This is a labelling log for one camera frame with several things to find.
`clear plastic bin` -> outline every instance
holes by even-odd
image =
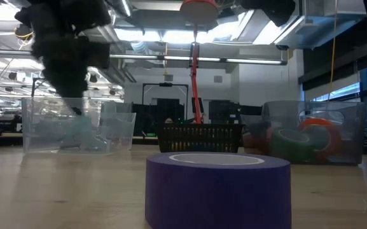
[[[68,104],[80,104],[82,116]],[[113,101],[22,99],[25,153],[108,154],[129,150],[135,113],[117,113]]]
[[[243,117],[243,124],[244,146],[261,154],[293,163],[361,163],[361,102],[267,102],[260,121]]]

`purple tape roll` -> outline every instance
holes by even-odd
[[[289,162],[259,155],[162,153],[146,161],[152,229],[290,229]]]

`black basket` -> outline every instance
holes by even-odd
[[[158,129],[162,153],[179,151],[236,153],[241,124],[163,124]]]

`red tube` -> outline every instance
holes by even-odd
[[[197,124],[200,124],[200,104],[198,101],[198,94],[197,94],[197,24],[195,25],[195,30],[193,31],[193,35],[195,36],[195,43],[193,46],[193,62],[191,68],[191,88],[193,90],[193,97],[195,98],[195,121]]]

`desk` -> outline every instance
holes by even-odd
[[[0,148],[0,228],[149,228],[145,159],[158,150],[24,156]],[[292,165],[292,199],[293,229],[367,228],[367,156],[360,167]]]

